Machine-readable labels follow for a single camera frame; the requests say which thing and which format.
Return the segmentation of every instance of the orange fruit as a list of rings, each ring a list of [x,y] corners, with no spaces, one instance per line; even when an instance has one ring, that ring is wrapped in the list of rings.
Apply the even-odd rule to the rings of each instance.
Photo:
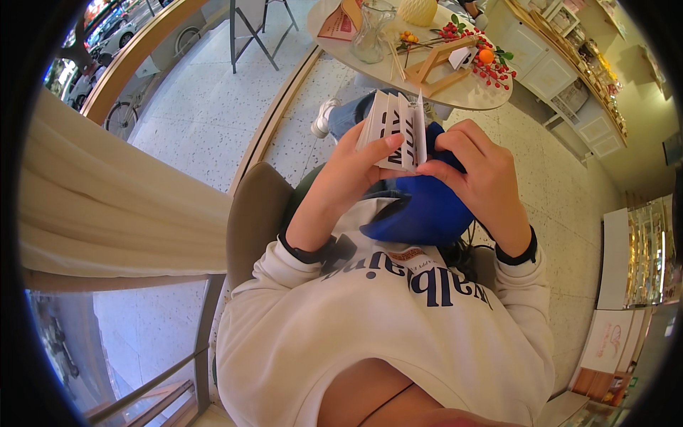
[[[479,51],[479,60],[485,64],[490,64],[495,59],[492,51],[488,49],[482,49]]]

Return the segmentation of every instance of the white car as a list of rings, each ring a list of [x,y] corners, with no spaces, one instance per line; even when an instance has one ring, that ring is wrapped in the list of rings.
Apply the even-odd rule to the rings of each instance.
[[[101,67],[90,76],[83,76],[78,70],[66,81],[61,100],[69,104],[76,111],[80,111],[83,103],[92,91],[104,72],[104,67],[111,64],[118,51],[130,42],[130,39],[137,33],[137,25],[127,23],[122,25],[110,38],[97,43],[90,49],[90,55]]]
[[[137,25],[127,23],[116,30],[110,38],[97,43],[90,54],[97,62],[106,67],[111,64],[116,53],[130,42],[135,33],[137,33]]]

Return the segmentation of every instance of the small white card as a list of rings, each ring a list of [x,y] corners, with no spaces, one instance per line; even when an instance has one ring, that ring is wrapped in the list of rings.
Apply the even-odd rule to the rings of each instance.
[[[472,64],[474,56],[477,54],[477,48],[474,46],[461,47],[460,49],[451,52],[448,57],[448,62],[451,63],[454,70],[467,68]]]
[[[422,91],[417,102],[412,103],[403,94],[396,96],[377,91],[356,151],[362,150],[371,141],[398,132],[404,136],[403,144],[376,165],[385,169],[415,171],[418,165],[427,161]]]

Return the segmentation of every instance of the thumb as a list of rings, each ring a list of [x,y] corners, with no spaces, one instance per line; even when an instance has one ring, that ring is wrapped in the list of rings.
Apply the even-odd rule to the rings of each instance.
[[[393,154],[401,146],[403,140],[404,138],[402,133],[394,133],[388,137],[376,139],[373,142],[370,142],[359,152],[363,166],[370,168],[384,157]]]
[[[454,167],[440,160],[430,160],[417,167],[417,172],[423,175],[433,176],[450,187],[453,192],[462,198],[465,188],[464,176]]]

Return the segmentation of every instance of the black wristband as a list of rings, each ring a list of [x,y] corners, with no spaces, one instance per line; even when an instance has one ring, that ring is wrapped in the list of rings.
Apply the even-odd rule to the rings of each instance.
[[[327,255],[327,252],[329,249],[335,244],[337,239],[334,236],[330,236],[330,238],[327,240],[327,242],[317,251],[315,252],[306,252],[302,249],[296,248],[296,247],[291,247],[289,243],[287,243],[287,238],[286,236],[286,229],[278,234],[277,238],[280,240],[280,243],[287,249],[287,252],[290,253],[291,256],[295,257],[297,260],[303,262],[304,264],[315,264],[316,262],[323,262],[325,260],[325,256]]]
[[[498,261],[507,265],[520,265],[529,260],[531,260],[531,262],[536,262],[538,241],[536,240],[536,232],[533,231],[533,227],[529,226],[529,228],[531,228],[531,242],[529,242],[527,250],[520,256],[512,257],[503,252],[500,246],[496,244],[496,258],[498,258]]]

